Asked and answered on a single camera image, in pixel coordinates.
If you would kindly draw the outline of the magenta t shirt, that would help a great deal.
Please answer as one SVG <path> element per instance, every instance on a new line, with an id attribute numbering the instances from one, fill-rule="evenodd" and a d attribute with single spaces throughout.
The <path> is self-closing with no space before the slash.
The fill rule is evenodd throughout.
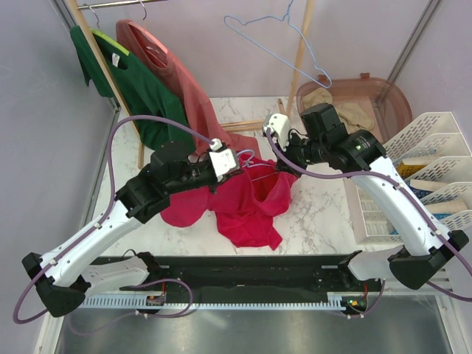
<path id="1" fill-rule="evenodd" d="M 175 227 L 196 223 L 206 211 L 215 213 L 217 229 L 236 247 L 264 247 L 275 250 L 282 236 L 274 218 L 288 211 L 291 188 L 298 178 L 276 170 L 272 160 L 253 158 L 249 167 L 229 179 L 212 194 L 208 187 L 170 196 L 162 220 Z"/>

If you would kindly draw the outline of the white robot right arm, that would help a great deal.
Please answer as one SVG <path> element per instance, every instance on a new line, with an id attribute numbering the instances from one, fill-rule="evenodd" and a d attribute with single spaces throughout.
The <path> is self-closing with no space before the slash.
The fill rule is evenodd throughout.
<path id="1" fill-rule="evenodd" d="M 460 253 L 468 236 L 450 230 L 426 209 L 372 133 L 348 133 L 328 103 L 303 111 L 301 119 L 304 134 L 297 134 L 284 114 L 272 114 L 264 122 L 263 133 L 277 156 L 278 169 L 325 180 L 348 178 L 368 193 L 403 242 L 393 249 L 352 253 L 337 273 L 342 288 L 351 291 L 365 280 L 394 277 L 417 290 L 430 285 L 453 258 L 471 269 Z"/>

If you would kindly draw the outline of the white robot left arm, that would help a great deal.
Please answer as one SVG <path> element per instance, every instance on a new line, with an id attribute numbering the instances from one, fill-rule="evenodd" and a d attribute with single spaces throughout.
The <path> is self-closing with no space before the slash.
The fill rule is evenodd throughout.
<path id="1" fill-rule="evenodd" d="M 182 143 L 163 144 L 97 218 L 56 249 L 24 257 L 23 267 L 46 311 L 62 317 L 94 295 L 140 285 L 146 290 L 159 287 L 162 273 L 149 253 L 104 265 L 94 261 L 168 208 L 171 195 L 201 187 L 216 190 L 239 172 L 236 152 L 217 139 L 197 162 L 190 161 Z"/>

